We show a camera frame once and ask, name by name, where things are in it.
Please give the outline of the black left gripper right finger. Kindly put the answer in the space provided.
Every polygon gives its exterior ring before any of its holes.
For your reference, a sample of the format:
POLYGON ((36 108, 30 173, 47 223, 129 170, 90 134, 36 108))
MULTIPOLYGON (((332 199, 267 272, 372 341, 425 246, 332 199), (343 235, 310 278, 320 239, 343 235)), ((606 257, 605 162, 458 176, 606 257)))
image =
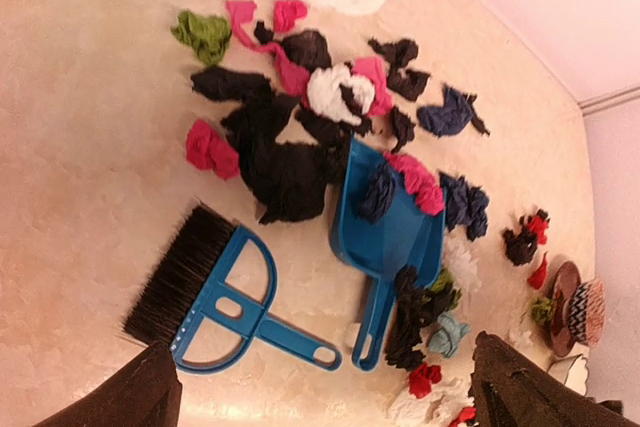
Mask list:
POLYGON ((470 395, 480 426, 633 426, 579 395, 494 334, 480 332, 470 395))

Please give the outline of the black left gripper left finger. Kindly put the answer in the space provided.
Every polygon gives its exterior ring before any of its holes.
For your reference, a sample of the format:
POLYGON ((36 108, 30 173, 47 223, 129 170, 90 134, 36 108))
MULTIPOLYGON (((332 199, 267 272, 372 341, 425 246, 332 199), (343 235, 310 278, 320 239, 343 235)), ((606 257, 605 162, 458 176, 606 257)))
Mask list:
POLYGON ((158 342, 41 426, 175 426, 182 384, 169 348, 158 342))

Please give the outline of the blue dustpan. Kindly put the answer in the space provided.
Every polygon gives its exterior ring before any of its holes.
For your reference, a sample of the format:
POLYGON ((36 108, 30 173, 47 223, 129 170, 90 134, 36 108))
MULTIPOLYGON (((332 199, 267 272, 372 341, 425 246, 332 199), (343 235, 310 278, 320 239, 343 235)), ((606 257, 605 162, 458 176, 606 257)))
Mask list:
POLYGON ((445 213, 427 215, 400 185, 387 213, 371 224, 356 213, 368 181, 386 162, 383 154, 353 138, 330 234, 338 259, 370 279, 360 330, 352 350, 353 364, 373 370, 383 350, 395 303, 394 280, 405 266, 417 269, 416 284, 432 285, 441 270, 445 213))

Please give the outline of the blue hand brush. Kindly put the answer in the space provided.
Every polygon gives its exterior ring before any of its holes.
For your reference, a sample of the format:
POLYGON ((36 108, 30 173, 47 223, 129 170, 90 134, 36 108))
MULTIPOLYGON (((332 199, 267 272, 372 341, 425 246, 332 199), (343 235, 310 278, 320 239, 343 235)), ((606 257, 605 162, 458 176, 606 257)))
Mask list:
POLYGON ((276 262, 262 239, 199 203, 156 264, 126 315, 123 330, 146 345, 164 344, 176 367, 195 375, 233 366, 255 339, 325 371, 337 370, 342 355, 336 347, 271 315, 277 285, 276 262), (249 245, 258 249, 266 268, 267 289, 261 301, 227 281, 249 245), (238 335, 239 345, 220 361, 191 362, 186 353, 206 321, 238 335))

